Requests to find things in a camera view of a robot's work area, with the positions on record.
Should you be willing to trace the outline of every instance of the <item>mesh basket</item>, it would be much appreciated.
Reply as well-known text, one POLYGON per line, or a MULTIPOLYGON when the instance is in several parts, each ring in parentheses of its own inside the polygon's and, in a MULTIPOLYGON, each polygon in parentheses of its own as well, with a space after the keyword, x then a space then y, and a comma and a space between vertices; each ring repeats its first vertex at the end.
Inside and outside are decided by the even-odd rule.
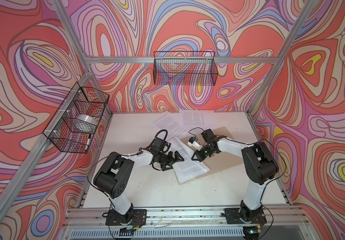
POLYGON ((215 85, 218 69, 213 51, 154 52, 154 84, 215 85))
POLYGON ((87 153, 108 100, 107 93, 95 88, 79 87, 47 137, 61 152, 87 153), (90 117, 91 122, 82 120, 85 115, 90 117))

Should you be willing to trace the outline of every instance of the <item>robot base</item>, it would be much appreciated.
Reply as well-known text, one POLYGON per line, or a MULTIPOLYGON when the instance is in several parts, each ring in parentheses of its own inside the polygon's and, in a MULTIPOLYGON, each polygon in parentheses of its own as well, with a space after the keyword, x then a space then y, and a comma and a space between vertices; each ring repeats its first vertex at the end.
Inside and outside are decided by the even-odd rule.
POLYGON ((139 218, 132 216, 129 223, 123 222, 123 216, 117 213, 115 210, 111 209, 106 218, 106 226, 125 226, 125 225, 144 225, 146 224, 147 210, 146 209, 134 209, 133 214, 142 218, 143 223, 139 222, 139 218))
MULTIPOLYGON (((240 214, 238 211, 239 211, 239 208, 224 209, 224 213, 225 213, 224 216, 226 217, 227 224, 245 224, 245 222, 243 222, 240 219, 240 214)), ((251 223, 257 223, 259 225, 264 225, 267 223, 263 210, 261 211, 260 214, 256 216, 254 220, 252 220, 251 223)))

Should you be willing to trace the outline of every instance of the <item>sheet of paper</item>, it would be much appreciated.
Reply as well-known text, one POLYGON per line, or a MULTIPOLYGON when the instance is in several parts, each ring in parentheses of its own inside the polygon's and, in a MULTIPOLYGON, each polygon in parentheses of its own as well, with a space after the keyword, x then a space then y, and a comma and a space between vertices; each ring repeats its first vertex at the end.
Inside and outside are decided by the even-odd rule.
POLYGON ((201 127, 204 130, 217 127, 217 117, 214 111, 180 110, 179 123, 187 129, 201 127))
POLYGON ((165 114, 163 114, 160 118, 153 121, 153 124, 160 130, 166 129, 168 131, 166 138, 167 141, 174 137, 179 137, 182 134, 185 136, 188 132, 188 130, 185 127, 182 127, 170 112, 165 112, 165 114))
POLYGON ((174 137, 169 142, 171 143, 170 151, 178 151, 184 159, 184 162, 176 162, 172 165, 180 183, 202 175, 210 170, 203 162, 191 160, 194 151, 183 144, 177 137, 174 137))

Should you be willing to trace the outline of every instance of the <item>colorful wall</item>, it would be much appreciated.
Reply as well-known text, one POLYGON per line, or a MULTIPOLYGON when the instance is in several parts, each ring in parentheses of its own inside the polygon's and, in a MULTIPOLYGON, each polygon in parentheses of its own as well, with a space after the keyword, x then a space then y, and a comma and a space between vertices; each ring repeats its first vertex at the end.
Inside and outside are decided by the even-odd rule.
POLYGON ((315 232, 345 240, 345 1, 320 1, 253 118, 315 232))
MULTIPOLYGON (((302 0, 75 0, 66 3, 86 55, 213 50, 276 56, 302 0)), ((218 64, 214 86, 155 86, 153 64, 95 64, 113 111, 247 110, 269 65, 218 64)))
MULTIPOLYGON (((84 73, 50 2, 0 0, 0 194, 84 73)), ((103 124, 89 154, 48 148, 0 225, 0 239, 55 237, 103 124)))

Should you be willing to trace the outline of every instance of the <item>black mounting plate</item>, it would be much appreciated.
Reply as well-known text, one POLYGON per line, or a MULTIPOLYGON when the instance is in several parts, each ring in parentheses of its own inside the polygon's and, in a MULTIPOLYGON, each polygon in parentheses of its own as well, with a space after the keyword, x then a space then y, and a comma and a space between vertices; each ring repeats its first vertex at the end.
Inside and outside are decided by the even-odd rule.
MULTIPOLYGON (((138 226, 146 224, 147 210, 146 209, 134 209, 134 215, 140 216, 143 219, 143 223, 139 223, 139 218, 132 216, 132 220, 129 225, 138 226)), ((125 226, 122 225, 118 218, 116 217, 117 212, 114 209, 111 209, 106 218, 106 226, 125 226)))
MULTIPOLYGON (((244 222, 242 222, 242 220, 239 219, 238 211, 239 211, 239 208, 224 209, 224 213, 226 214, 227 224, 245 224, 244 222)), ((266 217, 264 216, 264 214, 262 216, 262 214, 258 215, 258 217, 255 220, 253 220, 251 223, 266 224, 267 223, 266 217)))

